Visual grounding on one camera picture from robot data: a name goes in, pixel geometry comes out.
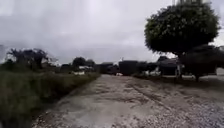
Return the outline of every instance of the roadside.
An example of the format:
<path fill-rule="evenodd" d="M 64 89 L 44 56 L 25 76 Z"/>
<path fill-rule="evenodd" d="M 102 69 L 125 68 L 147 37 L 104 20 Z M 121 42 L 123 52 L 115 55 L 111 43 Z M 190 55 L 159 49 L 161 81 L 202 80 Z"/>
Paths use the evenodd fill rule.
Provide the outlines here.
<path fill-rule="evenodd" d="M 33 128 L 224 127 L 221 91 L 107 75 L 87 86 Z"/>
<path fill-rule="evenodd" d="M 31 120 L 46 106 L 98 77 L 15 72 L 0 75 L 0 122 L 4 128 L 30 128 Z"/>

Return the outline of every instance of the vegetation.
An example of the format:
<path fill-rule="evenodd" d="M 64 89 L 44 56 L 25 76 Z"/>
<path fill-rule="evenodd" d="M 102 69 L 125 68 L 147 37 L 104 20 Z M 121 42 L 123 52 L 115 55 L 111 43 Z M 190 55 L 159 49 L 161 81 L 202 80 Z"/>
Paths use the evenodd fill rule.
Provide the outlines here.
<path fill-rule="evenodd" d="M 96 74 L 1 72 L 0 75 L 0 120 L 6 128 L 26 127 L 35 112 L 46 104 L 97 78 Z"/>
<path fill-rule="evenodd" d="M 224 52 L 214 46 L 200 46 L 183 55 L 180 60 L 185 72 L 195 75 L 196 80 L 203 75 L 214 74 L 217 67 L 224 67 Z"/>
<path fill-rule="evenodd" d="M 86 65 L 83 60 L 78 57 L 73 65 Z M 71 64 L 56 66 L 41 49 L 11 49 L 0 65 L 0 123 L 5 128 L 31 127 L 30 121 L 47 104 L 98 77 L 94 72 L 68 74 L 71 71 Z"/>
<path fill-rule="evenodd" d="M 184 1 L 162 8 L 147 20 L 146 46 L 156 52 L 178 56 L 208 44 L 218 35 L 218 17 L 208 3 Z"/>
<path fill-rule="evenodd" d="M 119 62 L 120 72 L 125 76 L 131 76 L 137 72 L 138 61 L 125 60 Z"/>

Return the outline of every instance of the dirt road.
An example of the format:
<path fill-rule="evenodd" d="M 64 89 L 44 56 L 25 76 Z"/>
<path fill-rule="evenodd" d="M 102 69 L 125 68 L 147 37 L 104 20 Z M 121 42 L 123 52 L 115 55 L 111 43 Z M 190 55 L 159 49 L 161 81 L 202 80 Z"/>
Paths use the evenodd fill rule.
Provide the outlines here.
<path fill-rule="evenodd" d="M 33 124 L 33 128 L 159 127 L 223 128 L 223 91 L 103 75 Z"/>

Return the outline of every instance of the tree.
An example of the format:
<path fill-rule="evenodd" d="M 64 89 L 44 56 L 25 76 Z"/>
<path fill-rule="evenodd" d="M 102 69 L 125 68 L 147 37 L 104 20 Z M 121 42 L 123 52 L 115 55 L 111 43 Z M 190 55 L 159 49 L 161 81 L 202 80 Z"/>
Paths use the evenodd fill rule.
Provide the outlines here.
<path fill-rule="evenodd" d="M 11 49 L 8 52 L 8 55 L 11 56 L 9 59 L 14 60 L 16 64 L 20 64 L 21 66 L 29 67 L 31 69 L 42 69 L 42 63 L 49 61 L 47 53 L 41 49 Z"/>
<path fill-rule="evenodd" d="M 183 56 L 180 60 L 185 65 L 185 72 L 192 73 L 196 80 L 199 77 L 215 73 L 217 67 L 224 67 L 224 51 L 215 46 L 204 45 L 196 47 Z"/>
<path fill-rule="evenodd" d="M 167 60 L 167 59 L 169 59 L 169 58 L 166 57 L 166 56 L 160 56 L 159 59 L 157 60 L 157 62 L 164 61 L 164 60 Z"/>
<path fill-rule="evenodd" d="M 94 67 L 95 66 L 95 62 L 92 60 L 92 59 L 88 59 L 86 61 L 86 66 L 89 66 L 89 67 Z"/>
<path fill-rule="evenodd" d="M 187 1 L 162 8 L 147 20 L 145 42 L 150 50 L 181 56 L 218 35 L 218 17 L 210 4 Z"/>
<path fill-rule="evenodd" d="M 135 61 L 135 60 L 120 61 L 119 62 L 120 72 L 124 76 L 130 76 L 130 75 L 136 73 L 136 71 L 138 70 L 137 64 L 138 64 L 138 61 Z"/>
<path fill-rule="evenodd" d="M 83 57 L 76 57 L 72 62 L 72 66 L 74 68 L 77 68 L 79 66 L 84 66 L 85 64 L 86 64 L 86 60 Z"/>

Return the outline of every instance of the sky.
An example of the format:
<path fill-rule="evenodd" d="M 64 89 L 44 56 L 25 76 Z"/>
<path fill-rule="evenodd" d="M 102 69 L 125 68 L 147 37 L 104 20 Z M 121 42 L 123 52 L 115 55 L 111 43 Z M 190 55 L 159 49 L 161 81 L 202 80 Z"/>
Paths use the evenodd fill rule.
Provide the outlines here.
<path fill-rule="evenodd" d="M 41 48 L 59 63 L 83 56 L 155 61 L 144 43 L 146 19 L 173 0 L 0 0 L 0 46 Z M 224 1 L 212 0 L 224 23 Z M 215 39 L 224 45 L 224 31 Z"/>

